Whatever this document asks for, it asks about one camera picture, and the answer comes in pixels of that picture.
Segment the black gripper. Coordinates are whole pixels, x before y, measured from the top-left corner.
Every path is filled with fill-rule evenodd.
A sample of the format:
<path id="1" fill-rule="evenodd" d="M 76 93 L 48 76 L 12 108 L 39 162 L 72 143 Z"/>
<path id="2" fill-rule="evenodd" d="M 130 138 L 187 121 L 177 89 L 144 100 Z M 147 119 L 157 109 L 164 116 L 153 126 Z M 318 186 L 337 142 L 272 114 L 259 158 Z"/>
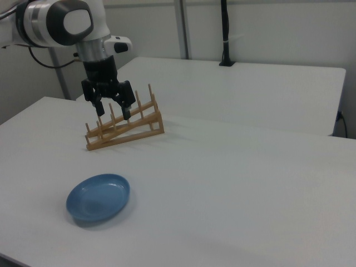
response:
<path id="1" fill-rule="evenodd" d="M 98 116 L 105 114 L 101 97 L 112 98 L 122 110 L 124 120 L 131 117 L 131 105 L 135 103 L 129 81 L 118 82 L 114 56 L 103 60 L 83 62 L 87 78 L 81 82 L 85 100 L 91 102 Z"/>

